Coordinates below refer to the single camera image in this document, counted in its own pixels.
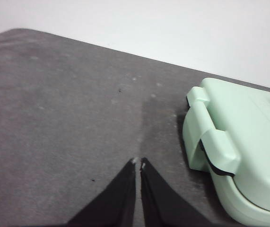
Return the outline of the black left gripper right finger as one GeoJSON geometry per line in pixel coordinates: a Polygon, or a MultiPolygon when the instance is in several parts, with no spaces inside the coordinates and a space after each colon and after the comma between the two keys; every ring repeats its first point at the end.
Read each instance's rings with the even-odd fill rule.
{"type": "Polygon", "coordinates": [[[147,158],[141,159],[141,201],[147,227],[212,227],[165,181],[147,158]]]}

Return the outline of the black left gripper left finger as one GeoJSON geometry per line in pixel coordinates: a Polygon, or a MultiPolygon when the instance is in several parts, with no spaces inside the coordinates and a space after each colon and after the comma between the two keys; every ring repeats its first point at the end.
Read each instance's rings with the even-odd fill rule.
{"type": "Polygon", "coordinates": [[[136,201],[136,159],[130,159],[107,187],[67,222],[69,227],[131,227],[136,201]]]}

